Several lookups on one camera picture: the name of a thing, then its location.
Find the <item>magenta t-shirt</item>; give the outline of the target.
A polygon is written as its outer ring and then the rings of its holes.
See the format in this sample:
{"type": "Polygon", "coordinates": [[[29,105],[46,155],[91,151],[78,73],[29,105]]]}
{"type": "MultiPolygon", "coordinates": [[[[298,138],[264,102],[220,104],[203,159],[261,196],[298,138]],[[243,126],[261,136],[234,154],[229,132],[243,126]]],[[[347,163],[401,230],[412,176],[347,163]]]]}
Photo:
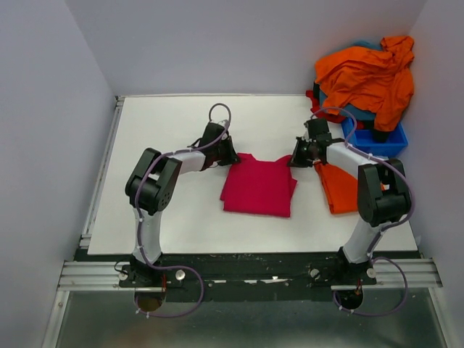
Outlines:
{"type": "Polygon", "coordinates": [[[240,163],[231,165],[220,200],[226,212],[291,217],[291,199],[297,180],[285,155],[276,161],[262,161],[240,153],[240,163]]]}

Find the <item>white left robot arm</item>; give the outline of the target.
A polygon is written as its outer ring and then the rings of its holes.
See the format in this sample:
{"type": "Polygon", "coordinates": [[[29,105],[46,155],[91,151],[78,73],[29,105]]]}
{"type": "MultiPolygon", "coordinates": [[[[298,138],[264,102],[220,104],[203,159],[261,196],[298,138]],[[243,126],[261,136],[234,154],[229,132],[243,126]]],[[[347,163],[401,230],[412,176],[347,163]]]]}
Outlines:
{"type": "Polygon", "coordinates": [[[153,148],[142,152],[125,185],[125,195],[136,218],[136,242],[130,265],[136,278],[153,286],[161,276],[156,262],[162,256],[160,228],[162,212],[173,198],[179,177],[201,172],[214,164],[228,166],[240,162],[228,131],[229,122],[209,122],[194,144],[171,153],[153,148]]]}

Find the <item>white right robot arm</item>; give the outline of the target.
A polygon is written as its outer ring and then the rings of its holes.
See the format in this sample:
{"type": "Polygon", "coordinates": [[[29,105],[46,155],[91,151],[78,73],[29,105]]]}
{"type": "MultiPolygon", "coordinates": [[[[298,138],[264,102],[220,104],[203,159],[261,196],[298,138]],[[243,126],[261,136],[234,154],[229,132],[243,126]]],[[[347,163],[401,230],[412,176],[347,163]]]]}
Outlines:
{"type": "Polygon", "coordinates": [[[398,159],[381,159],[333,138],[325,119],[304,123],[305,134],[288,161],[289,167],[312,167],[316,162],[334,165],[357,180],[359,220],[349,240],[340,249],[341,262],[333,267],[335,279],[343,284],[360,275],[358,264],[372,260],[375,247],[391,228],[404,224],[413,213],[413,193],[398,159]]]}

